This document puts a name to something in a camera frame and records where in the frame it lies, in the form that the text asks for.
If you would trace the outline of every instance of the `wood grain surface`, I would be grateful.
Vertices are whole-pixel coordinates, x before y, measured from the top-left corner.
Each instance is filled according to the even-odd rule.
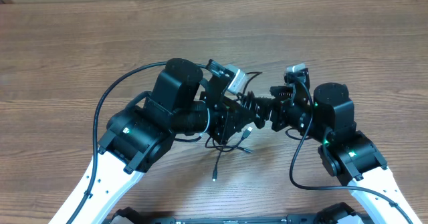
[[[262,71],[249,86],[268,96],[286,66],[306,62],[312,89],[346,84],[358,129],[381,150],[402,192],[428,222],[428,0],[185,0],[0,5],[0,223],[47,223],[80,180],[92,151],[92,118],[104,90],[143,64],[213,58]],[[161,69],[120,84],[114,113]],[[303,191],[288,168],[297,142],[254,130],[219,162],[177,143],[113,209],[175,217],[258,217],[317,212],[346,191]],[[296,163],[306,185],[338,185],[308,141]]]

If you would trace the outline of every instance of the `black cable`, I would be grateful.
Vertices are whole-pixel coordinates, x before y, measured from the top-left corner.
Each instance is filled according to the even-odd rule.
[[[178,141],[178,142],[184,142],[184,143],[192,143],[192,142],[198,142],[200,139],[202,139],[202,136],[198,137],[198,138],[194,138],[194,139],[182,139],[182,138],[175,138],[174,141]]]
[[[355,190],[355,191],[365,191],[365,192],[367,192],[367,193],[370,193],[370,194],[373,194],[373,195],[376,195],[376,196],[378,196],[378,197],[380,197],[380,198],[382,198],[382,199],[384,199],[384,200],[386,200],[386,201],[388,201],[389,202],[389,205],[391,206],[391,207],[395,207],[396,209],[397,209],[397,211],[406,219],[406,221],[408,222],[408,223],[410,223],[410,224],[413,224],[413,222],[412,222],[412,220],[410,220],[410,218],[409,218],[409,216],[406,214],[406,212],[404,212],[404,210],[402,210],[402,208],[399,206],[399,204],[398,203],[396,203],[396,202],[394,202],[393,200],[391,200],[389,197],[387,197],[387,196],[385,196],[385,195],[383,195],[383,194],[380,194],[380,193],[378,193],[378,192],[376,192],[376,191],[373,191],[373,190],[370,190],[370,189],[367,189],[367,188],[363,188],[363,187],[342,187],[342,186],[327,186],[327,187],[307,187],[307,186],[304,186],[304,185],[300,185],[300,184],[298,184],[295,180],[294,180],[294,178],[293,178],[293,168],[294,168],[294,164],[296,163],[296,159],[297,159],[297,155],[299,154],[299,151],[300,151],[300,149],[301,149],[301,147],[302,147],[302,145],[303,145],[303,143],[304,143],[304,141],[305,141],[305,139],[306,139],[306,137],[307,137],[307,135],[308,135],[308,133],[309,133],[309,129],[310,129],[310,127],[311,127],[311,125],[312,125],[312,120],[313,120],[313,118],[314,118],[314,111],[315,111],[315,107],[314,107],[314,103],[313,103],[313,101],[312,101],[312,97],[311,97],[311,95],[310,95],[310,93],[309,93],[309,90],[308,90],[308,88],[304,85],[304,83],[301,81],[301,80],[299,80],[298,78],[295,78],[295,80],[305,89],[305,92],[306,92],[306,95],[308,96],[308,99],[309,99],[309,103],[310,103],[310,107],[311,107],[311,117],[310,117],[310,121],[309,121],[309,124],[308,124],[308,127],[307,127],[307,129],[306,129],[306,131],[305,131],[305,133],[304,133],[304,135],[303,135],[303,137],[302,137],[302,139],[300,139],[300,143],[299,143],[299,145],[297,146],[297,149],[296,149],[296,151],[295,151],[295,153],[294,153],[294,156],[293,156],[293,159],[292,159],[292,162],[291,162],[291,164],[290,164],[290,172],[289,172],[289,176],[290,176],[290,181],[292,182],[292,184],[295,186],[295,187],[298,187],[299,189],[304,189],[304,190],[314,190],[314,191],[328,191],[328,190]]]
[[[148,68],[157,67],[157,66],[164,66],[166,64],[167,64],[166,62],[159,62],[159,63],[148,64],[148,65],[136,68],[135,70],[132,70],[132,71],[124,74],[122,77],[118,78],[110,87],[107,88],[107,90],[101,96],[100,100],[98,101],[98,105],[97,105],[97,107],[95,109],[94,123],[92,125],[93,126],[92,127],[92,147],[93,147],[93,157],[92,158],[93,158],[93,161],[92,161],[91,179],[89,181],[88,188],[86,189],[82,200],[80,201],[80,203],[79,203],[78,207],[76,208],[76,210],[73,212],[72,216],[68,219],[67,224],[71,224],[74,221],[74,219],[79,214],[80,210],[82,209],[82,207],[85,204],[85,202],[88,199],[88,197],[92,196],[91,190],[92,190],[92,187],[94,186],[94,182],[95,182],[95,178],[96,178],[96,171],[97,171],[97,166],[98,166],[98,156],[97,156],[97,153],[98,153],[98,137],[97,137],[98,117],[100,115],[101,106],[104,103],[107,95],[122,80],[126,79],[127,77],[131,76],[132,74],[138,73],[138,72],[146,70]],[[196,64],[196,65],[198,67],[200,67],[200,68],[205,68],[205,66],[203,64]]]
[[[219,164],[219,159],[220,159],[221,153],[223,153],[223,152],[231,152],[232,150],[234,150],[236,148],[238,148],[239,150],[242,150],[242,151],[244,151],[246,153],[249,153],[249,154],[251,154],[253,152],[250,149],[242,148],[242,147],[239,146],[243,142],[243,140],[245,140],[246,138],[248,138],[248,136],[251,134],[252,130],[253,130],[252,127],[248,127],[248,129],[244,130],[244,132],[242,134],[242,137],[241,137],[241,140],[239,140],[239,142],[237,144],[235,144],[234,146],[227,146],[226,144],[222,144],[221,146],[216,146],[214,144],[214,139],[213,139],[213,146],[207,146],[209,140],[211,139],[211,137],[209,137],[207,139],[207,141],[205,143],[205,148],[216,148],[220,152],[219,155],[217,156],[217,161],[215,161],[215,166],[214,166],[214,171],[213,171],[213,181],[217,180],[217,172],[218,172],[217,171],[217,166]]]
[[[215,161],[214,171],[213,171],[213,181],[217,180],[217,166],[219,165],[219,160],[221,153],[223,153],[223,148],[225,147],[225,144],[221,146],[221,151],[219,152],[219,155],[217,156],[217,160]]]
[[[259,76],[260,74],[262,74],[263,72],[248,72],[248,73],[246,73],[246,74],[254,74],[254,76],[252,76],[246,83],[245,83],[245,85],[244,85],[244,87],[243,87],[243,91],[242,91],[242,93],[237,93],[236,94],[236,96],[238,97],[237,99],[235,99],[235,100],[233,100],[233,101],[238,101],[238,100],[241,100],[242,99],[242,97],[244,97],[245,96],[245,91],[247,90],[247,87],[248,87],[248,84],[253,80],[253,79],[255,79],[255,77],[257,77],[257,76]]]
[[[291,138],[291,139],[293,139],[293,140],[300,140],[301,138],[298,138],[298,137],[295,137],[295,136],[292,136],[290,133],[289,133],[289,131],[290,130],[297,130],[296,128],[289,128],[289,129],[287,129],[286,130],[286,136],[288,137],[288,138]]]

